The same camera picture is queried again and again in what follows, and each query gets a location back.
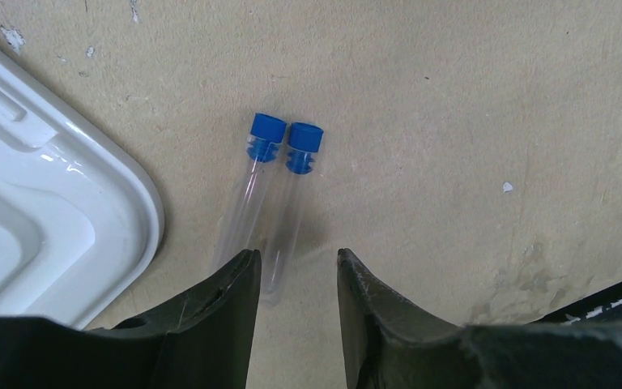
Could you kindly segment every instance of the transparent tube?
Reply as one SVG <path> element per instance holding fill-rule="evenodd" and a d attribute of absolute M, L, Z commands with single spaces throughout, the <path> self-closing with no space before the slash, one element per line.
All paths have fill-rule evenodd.
<path fill-rule="evenodd" d="M 304 219 L 315 153 L 292 149 L 285 164 L 279 197 L 279 214 L 274 219 L 262 255 L 260 301 L 275 306 L 285 280 L 285 267 L 292 260 L 301 222 Z"/>
<path fill-rule="evenodd" d="M 251 135 L 248 145 L 247 161 L 249 163 L 244 177 L 232 191 L 228 213 L 221 224 L 215 245 L 211 274 L 240 251 L 248 248 L 258 213 L 261 211 L 268 186 L 274 176 L 275 157 L 279 150 L 279 143 L 271 143 Z"/>

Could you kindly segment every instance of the white plastic tray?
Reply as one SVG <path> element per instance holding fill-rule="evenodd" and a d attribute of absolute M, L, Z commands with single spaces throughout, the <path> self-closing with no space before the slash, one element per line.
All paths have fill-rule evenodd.
<path fill-rule="evenodd" d="M 0 52 L 0 315 L 84 327 L 162 232 L 137 162 Z"/>

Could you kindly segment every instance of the test tube cap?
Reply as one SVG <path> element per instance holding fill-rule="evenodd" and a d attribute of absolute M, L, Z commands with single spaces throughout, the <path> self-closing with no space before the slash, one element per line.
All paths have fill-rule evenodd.
<path fill-rule="evenodd" d="M 323 138 L 323 130 L 306 123 L 292 123 L 290 126 L 290 147 L 303 152 L 318 152 Z"/>
<path fill-rule="evenodd" d="M 285 136 L 288 124 L 278 118 L 264 113 L 256 113 L 253 117 L 250 134 L 272 143 L 280 143 Z"/>

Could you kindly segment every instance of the beige table surface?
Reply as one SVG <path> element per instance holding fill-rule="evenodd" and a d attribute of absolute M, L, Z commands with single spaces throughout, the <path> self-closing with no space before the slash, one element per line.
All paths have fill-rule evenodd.
<path fill-rule="evenodd" d="M 459 324 L 622 280 L 622 0 L 0 0 L 0 26 L 165 202 L 160 252 L 94 325 L 206 277 L 258 110 L 326 139 L 250 388 L 343 386 L 341 247 Z"/>

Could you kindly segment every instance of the test tube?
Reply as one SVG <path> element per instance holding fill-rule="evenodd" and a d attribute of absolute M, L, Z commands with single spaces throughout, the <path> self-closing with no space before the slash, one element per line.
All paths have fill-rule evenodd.
<path fill-rule="evenodd" d="M 294 254 L 297 234 L 304 218 L 309 183 L 323 130 L 305 123 L 290 126 L 288 159 L 282 172 L 279 214 L 273 219 L 263 248 L 260 301 L 275 306 L 280 300 L 285 267 Z"/>
<path fill-rule="evenodd" d="M 244 177 L 235 185 L 215 245 L 211 273 L 247 248 L 263 199 L 275 172 L 275 158 L 287 123 L 263 113 L 253 118 L 247 139 Z"/>

